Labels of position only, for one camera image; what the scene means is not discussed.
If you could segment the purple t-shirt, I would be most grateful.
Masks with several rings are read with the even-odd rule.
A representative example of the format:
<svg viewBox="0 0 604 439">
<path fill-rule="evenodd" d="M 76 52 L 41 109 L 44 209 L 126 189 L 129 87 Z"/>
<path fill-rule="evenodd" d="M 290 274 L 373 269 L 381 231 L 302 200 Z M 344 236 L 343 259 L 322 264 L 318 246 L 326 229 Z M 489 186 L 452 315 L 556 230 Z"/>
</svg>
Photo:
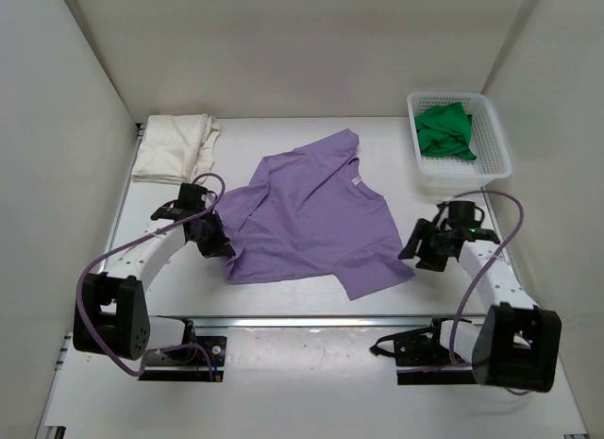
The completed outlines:
<svg viewBox="0 0 604 439">
<path fill-rule="evenodd" d="M 360 139 L 344 129 L 264 157 L 217 211 L 234 250 L 231 284 L 334 276 L 355 300 L 413 278 L 386 199 L 361 179 Z"/>
</svg>

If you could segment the green t-shirt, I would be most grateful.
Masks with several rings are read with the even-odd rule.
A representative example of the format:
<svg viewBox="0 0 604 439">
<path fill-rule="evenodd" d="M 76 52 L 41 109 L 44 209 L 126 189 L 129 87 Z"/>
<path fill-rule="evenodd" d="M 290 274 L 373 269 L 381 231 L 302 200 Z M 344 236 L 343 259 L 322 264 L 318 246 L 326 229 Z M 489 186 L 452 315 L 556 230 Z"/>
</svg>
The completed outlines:
<svg viewBox="0 0 604 439">
<path fill-rule="evenodd" d="M 430 158 L 475 160 L 470 149 L 473 116 L 461 102 L 434 106 L 415 117 L 420 154 Z"/>
</svg>

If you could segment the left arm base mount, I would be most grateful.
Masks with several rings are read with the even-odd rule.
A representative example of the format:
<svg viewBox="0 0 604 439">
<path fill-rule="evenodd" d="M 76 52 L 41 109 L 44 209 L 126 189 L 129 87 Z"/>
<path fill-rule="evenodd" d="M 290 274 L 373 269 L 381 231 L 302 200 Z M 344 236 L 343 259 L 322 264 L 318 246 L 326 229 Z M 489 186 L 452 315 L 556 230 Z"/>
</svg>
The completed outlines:
<svg viewBox="0 0 604 439">
<path fill-rule="evenodd" d="M 197 326 L 192 320 L 187 322 L 184 334 L 186 343 L 197 343 L 205 355 L 197 348 L 184 348 L 160 353 L 147 361 L 140 381 L 161 382 L 208 382 L 221 383 L 225 379 L 227 357 L 227 330 Z"/>
</svg>

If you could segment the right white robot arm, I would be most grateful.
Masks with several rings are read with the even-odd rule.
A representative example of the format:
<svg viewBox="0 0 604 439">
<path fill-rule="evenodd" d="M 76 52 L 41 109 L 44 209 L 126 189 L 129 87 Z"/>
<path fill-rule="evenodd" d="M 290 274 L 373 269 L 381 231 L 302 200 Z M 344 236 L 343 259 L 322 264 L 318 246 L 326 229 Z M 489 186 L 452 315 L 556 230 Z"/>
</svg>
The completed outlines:
<svg viewBox="0 0 604 439">
<path fill-rule="evenodd" d="M 485 386 L 546 393 L 557 368 L 562 320 L 538 305 L 521 286 L 500 239 L 483 227 L 485 212 L 467 200 L 439 204 L 433 219 L 420 219 L 401 251 L 417 268 L 442 272 L 456 262 L 470 278 L 456 312 L 394 341 L 398 365 L 426 371 L 459 365 Z"/>
</svg>

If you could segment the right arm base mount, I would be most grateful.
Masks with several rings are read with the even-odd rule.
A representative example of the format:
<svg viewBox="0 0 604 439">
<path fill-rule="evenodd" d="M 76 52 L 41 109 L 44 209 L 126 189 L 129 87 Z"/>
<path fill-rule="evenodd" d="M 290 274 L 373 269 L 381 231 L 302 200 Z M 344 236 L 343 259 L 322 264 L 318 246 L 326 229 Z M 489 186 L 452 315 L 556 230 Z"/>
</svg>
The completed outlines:
<svg viewBox="0 0 604 439">
<path fill-rule="evenodd" d="M 433 317 L 427 326 L 378 338 L 369 347 L 375 357 L 393 359 L 398 386 L 477 385 L 468 363 L 456 366 L 440 344 L 440 332 L 452 317 Z"/>
</svg>

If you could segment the white plastic basket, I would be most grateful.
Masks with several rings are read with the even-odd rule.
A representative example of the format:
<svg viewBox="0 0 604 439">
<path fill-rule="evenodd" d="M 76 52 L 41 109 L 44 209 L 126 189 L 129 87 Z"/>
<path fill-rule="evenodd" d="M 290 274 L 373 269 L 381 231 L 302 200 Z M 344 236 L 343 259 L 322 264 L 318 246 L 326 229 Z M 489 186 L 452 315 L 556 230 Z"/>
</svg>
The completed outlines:
<svg viewBox="0 0 604 439">
<path fill-rule="evenodd" d="M 470 149 L 475 160 L 458 157 L 430 158 L 420 154 L 415 117 L 438 105 L 461 102 L 473 116 Z M 504 130 L 491 101 L 481 93 L 414 92 L 407 97 L 412 143 L 416 157 L 417 183 L 425 190 L 439 194 L 456 194 L 480 189 L 492 181 L 509 177 L 512 163 Z"/>
</svg>

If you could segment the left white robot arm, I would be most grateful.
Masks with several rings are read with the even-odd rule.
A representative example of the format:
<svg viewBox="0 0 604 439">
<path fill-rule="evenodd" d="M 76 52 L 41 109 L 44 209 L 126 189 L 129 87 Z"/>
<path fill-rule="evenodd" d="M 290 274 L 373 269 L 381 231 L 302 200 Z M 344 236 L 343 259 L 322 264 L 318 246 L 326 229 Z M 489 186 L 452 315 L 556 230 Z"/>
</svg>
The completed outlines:
<svg viewBox="0 0 604 439">
<path fill-rule="evenodd" d="M 141 237 L 111 251 L 101 272 L 88 269 L 80 276 L 73 328 L 76 350 L 120 362 L 138 361 L 157 347 L 171 352 L 187 347 L 187 323 L 150 316 L 145 293 L 185 245 L 196 245 L 205 258 L 234 254 L 216 210 L 223 194 L 197 183 L 181 184 L 176 199 L 150 215 Z"/>
</svg>

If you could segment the cream white t-shirt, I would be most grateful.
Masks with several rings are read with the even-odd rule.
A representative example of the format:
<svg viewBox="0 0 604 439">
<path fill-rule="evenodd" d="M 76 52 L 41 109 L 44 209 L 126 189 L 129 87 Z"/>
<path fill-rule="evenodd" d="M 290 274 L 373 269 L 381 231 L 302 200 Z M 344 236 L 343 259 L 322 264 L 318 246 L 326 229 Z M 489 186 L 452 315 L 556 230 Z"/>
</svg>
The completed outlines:
<svg viewBox="0 0 604 439">
<path fill-rule="evenodd" d="M 217 119 L 204 114 L 151 115 L 132 168 L 134 182 L 180 184 L 211 171 L 221 135 Z"/>
</svg>

